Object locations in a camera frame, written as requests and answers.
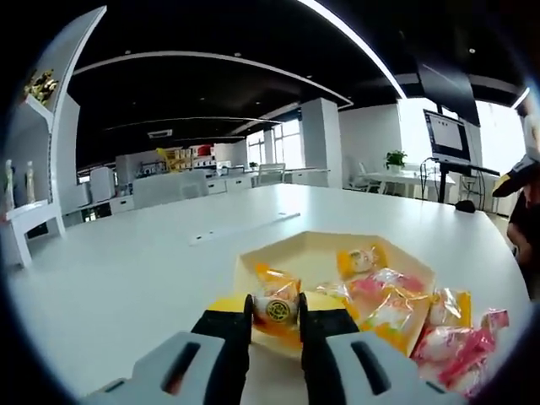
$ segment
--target air vent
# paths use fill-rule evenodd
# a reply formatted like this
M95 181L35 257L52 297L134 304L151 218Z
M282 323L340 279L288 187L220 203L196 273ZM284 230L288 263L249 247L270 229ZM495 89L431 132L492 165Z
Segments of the air vent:
M148 132L148 137L150 139L156 139L156 138L167 138L172 136L172 129L165 129L163 131L153 131Z

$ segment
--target white round table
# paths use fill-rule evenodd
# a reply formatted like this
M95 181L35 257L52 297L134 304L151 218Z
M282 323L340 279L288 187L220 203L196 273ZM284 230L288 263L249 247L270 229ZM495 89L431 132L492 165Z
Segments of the white round table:
M253 229L278 212L300 216ZM305 230L380 235L472 293L475 319L507 309L496 368L527 324L516 261L484 213L329 188L277 185L114 215L67 229L8 278L38 351L77 397L130 377L137 359L232 290L236 258ZM217 234L190 246L196 235ZM299 362L251 347L242 403L307 403Z

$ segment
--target monitor stand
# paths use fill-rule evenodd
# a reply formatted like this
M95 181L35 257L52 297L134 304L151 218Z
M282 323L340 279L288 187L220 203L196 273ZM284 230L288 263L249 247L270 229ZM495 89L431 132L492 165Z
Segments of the monitor stand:
M439 200L438 202L441 204L445 203L445 193L446 193L446 175L448 173L460 173L465 176L470 176L472 170L476 171L482 171L483 173L488 173L490 175L494 176L500 176L500 173L495 170L486 169L485 167L475 166L475 165L465 165L463 163L450 163L450 162L444 162L440 160L436 160L437 163L439 163L439 169L440 169L440 191L439 191Z

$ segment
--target figurine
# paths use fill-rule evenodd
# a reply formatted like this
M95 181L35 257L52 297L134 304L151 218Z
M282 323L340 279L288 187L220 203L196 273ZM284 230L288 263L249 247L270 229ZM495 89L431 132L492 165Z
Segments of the figurine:
M26 169L26 203L35 203L34 168L32 167L32 161L28 162Z
M29 79L28 81L26 82L26 84L24 85L24 88L23 88L23 99L25 99L29 94L30 92L32 91L32 85L35 81L34 79L34 76L35 76L35 73L37 71L34 69L32 71L32 74L29 76Z
M39 78L35 80L30 91L35 98L37 98L38 94L43 90L45 83L51 80L52 72L54 72L54 69L46 70Z
M52 93L58 86L58 80L50 79L44 85L41 92L37 95L36 99L42 104L45 105L47 101L51 98Z
M14 199L14 170L11 166L11 159L6 160L6 189L5 189L6 211L15 208Z

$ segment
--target potted plant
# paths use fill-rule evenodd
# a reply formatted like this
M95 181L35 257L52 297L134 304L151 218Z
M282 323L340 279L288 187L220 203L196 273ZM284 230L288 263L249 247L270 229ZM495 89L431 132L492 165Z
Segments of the potted plant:
M403 167L405 162L403 159L407 157L407 154L402 150L392 150L386 154L386 169L398 173Z

